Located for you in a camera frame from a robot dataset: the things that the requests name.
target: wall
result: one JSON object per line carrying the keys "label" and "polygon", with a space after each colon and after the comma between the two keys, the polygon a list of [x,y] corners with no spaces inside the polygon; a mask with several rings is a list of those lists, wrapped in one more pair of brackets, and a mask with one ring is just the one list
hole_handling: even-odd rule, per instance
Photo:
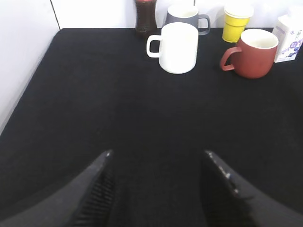
{"label": "wall", "polygon": [[[210,16],[212,27],[223,27],[223,6],[230,0],[196,0],[200,13]],[[169,5],[193,0],[158,0],[157,24],[163,25]],[[248,27],[273,27],[278,16],[286,13],[290,4],[303,0],[251,0],[255,15]],[[134,27],[134,0],[53,0],[61,27]]]}
{"label": "wall", "polygon": [[0,133],[58,30],[49,0],[0,1]]}

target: mug handle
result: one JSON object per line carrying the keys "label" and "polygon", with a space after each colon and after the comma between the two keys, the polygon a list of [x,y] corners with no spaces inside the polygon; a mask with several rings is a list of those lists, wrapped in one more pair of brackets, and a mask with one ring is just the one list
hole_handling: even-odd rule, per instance
{"label": "mug handle", "polygon": [[237,52],[242,52],[241,47],[237,46],[237,47],[232,47],[229,48],[227,51],[225,51],[225,53],[223,54],[223,57],[221,58],[220,61],[220,67],[223,71],[229,71],[229,70],[234,70],[235,67],[233,64],[230,65],[225,65],[227,59],[233,54],[233,53],[237,53]]}
{"label": "mug handle", "polygon": [[210,32],[210,18],[206,14],[200,14],[199,19],[206,19],[207,20],[207,29],[203,32],[199,32],[199,35],[206,35]]}
{"label": "mug handle", "polygon": [[154,41],[154,40],[159,40],[161,41],[161,35],[151,35],[150,37],[148,37],[147,39],[147,43],[146,43],[146,52],[147,52],[147,55],[151,58],[159,58],[160,57],[160,53],[153,53],[150,51],[150,48],[151,48],[151,42]]}

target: black tablecloth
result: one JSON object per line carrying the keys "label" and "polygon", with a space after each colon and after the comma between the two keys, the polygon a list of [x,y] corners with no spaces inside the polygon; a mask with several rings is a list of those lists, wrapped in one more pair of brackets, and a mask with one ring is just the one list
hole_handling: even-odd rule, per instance
{"label": "black tablecloth", "polygon": [[0,136],[0,210],[30,206],[113,148],[130,209],[152,204],[146,220],[203,222],[203,149],[303,213],[302,51],[248,80],[220,70],[233,46],[221,35],[201,36],[195,68],[172,75],[132,29],[61,30]]}

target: milk carton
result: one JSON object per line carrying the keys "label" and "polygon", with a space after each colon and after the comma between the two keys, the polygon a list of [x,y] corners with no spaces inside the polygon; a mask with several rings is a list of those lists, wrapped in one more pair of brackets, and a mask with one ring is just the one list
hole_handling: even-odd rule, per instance
{"label": "milk carton", "polygon": [[273,34],[279,39],[275,62],[294,60],[303,42],[303,6],[291,6],[278,17]]}

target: yellow cup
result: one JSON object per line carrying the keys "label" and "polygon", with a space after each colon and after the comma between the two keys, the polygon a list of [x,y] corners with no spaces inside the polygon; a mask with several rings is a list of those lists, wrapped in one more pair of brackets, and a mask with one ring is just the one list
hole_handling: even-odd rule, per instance
{"label": "yellow cup", "polygon": [[254,9],[251,5],[238,2],[227,4],[224,7],[224,12],[225,25],[222,39],[230,43],[236,43],[253,15]]}
{"label": "yellow cup", "polygon": [[250,18],[234,18],[225,14],[222,39],[230,43],[236,43],[249,20]]}

